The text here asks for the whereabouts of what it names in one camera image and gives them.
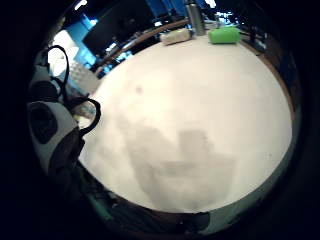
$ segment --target desk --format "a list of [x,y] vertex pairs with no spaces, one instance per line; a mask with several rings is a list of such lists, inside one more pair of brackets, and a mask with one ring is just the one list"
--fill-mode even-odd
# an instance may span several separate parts
[[169,29],[173,29],[173,28],[177,28],[177,27],[183,27],[185,25],[187,25],[189,23],[188,19],[182,19],[179,20],[177,22],[173,22],[173,23],[169,23],[166,25],[163,25],[161,27],[152,29],[150,31],[147,31],[145,33],[143,33],[142,35],[140,35],[139,37],[137,37],[135,40],[132,40],[131,42],[129,42],[128,44],[126,44],[123,48],[119,49],[117,52],[115,52],[112,55],[107,55],[104,59],[102,59],[102,63],[96,71],[95,74],[98,75],[100,71],[103,70],[103,68],[109,64],[111,61],[115,60],[117,57],[119,57],[122,53],[125,53],[127,51],[129,51],[130,49],[132,49],[133,47],[137,46],[138,44],[146,41],[147,39],[153,37],[156,34],[159,34],[163,31],[169,30]]
[[149,47],[102,79],[102,118],[80,161],[144,207],[210,211],[258,188],[292,139],[290,108],[268,67],[207,36]]

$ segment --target green object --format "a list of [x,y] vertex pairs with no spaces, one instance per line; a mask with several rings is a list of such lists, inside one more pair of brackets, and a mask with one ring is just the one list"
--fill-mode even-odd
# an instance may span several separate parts
[[209,32],[210,42],[218,43],[236,43],[240,41],[240,31],[236,27],[222,27]]

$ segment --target monitor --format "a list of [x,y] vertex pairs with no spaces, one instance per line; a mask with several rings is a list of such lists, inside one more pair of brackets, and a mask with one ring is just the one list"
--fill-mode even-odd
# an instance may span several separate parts
[[123,42],[137,31],[152,28],[154,15],[145,0],[120,0],[98,19],[83,43],[98,55],[114,42]]

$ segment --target gray cylinder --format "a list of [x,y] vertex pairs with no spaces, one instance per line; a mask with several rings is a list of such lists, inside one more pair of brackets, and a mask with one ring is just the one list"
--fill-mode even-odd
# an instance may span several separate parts
[[184,4],[186,6],[188,17],[192,28],[194,29],[196,35],[203,36],[206,34],[206,29],[201,14],[201,10],[195,0],[185,0]]

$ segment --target table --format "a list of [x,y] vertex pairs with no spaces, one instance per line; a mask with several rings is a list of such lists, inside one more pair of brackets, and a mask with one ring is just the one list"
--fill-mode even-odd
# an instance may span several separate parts
[[290,108],[268,67],[207,36],[149,47],[104,79],[102,118],[81,163],[106,188],[170,213],[210,211],[258,188],[292,139]]

